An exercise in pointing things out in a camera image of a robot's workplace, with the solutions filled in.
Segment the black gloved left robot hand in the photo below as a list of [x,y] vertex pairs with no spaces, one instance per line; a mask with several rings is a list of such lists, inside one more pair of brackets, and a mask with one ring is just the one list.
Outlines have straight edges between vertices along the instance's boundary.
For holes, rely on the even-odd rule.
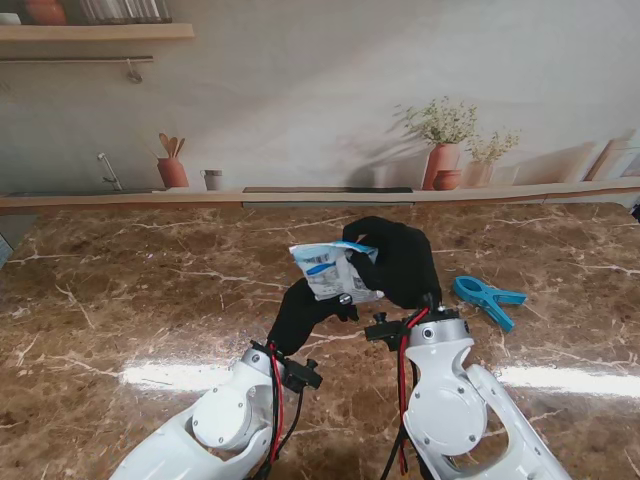
[[355,305],[342,304],[339,297],[318,301],[307,280],[301,278],[284,294],[267,344],[273,344],[284,356],[293,355],[306,343],[314,327],[331,316],[342,322],[359,320]]

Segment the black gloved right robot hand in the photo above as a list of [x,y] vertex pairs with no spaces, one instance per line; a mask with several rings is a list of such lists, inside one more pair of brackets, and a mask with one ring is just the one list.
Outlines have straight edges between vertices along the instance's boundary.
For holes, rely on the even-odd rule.
[[349,259],[368,289],[383,292],[403,309],[439,307],[442,291],[431,245],[422,231],[369,216],[346,225],[342,238],[378,250],[374,261],[358,252]]

